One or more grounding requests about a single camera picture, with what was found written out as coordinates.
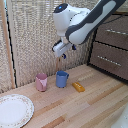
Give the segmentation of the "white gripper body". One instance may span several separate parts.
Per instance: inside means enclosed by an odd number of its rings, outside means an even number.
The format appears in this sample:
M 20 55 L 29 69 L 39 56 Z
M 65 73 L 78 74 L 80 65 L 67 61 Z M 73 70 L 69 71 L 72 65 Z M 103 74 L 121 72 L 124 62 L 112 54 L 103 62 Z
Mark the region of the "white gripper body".
M 71 47 L 71 43 L 63 43 L 61 40 L 59 40 L 53 45 L 52 50 L 56 57 L 61 57 Z

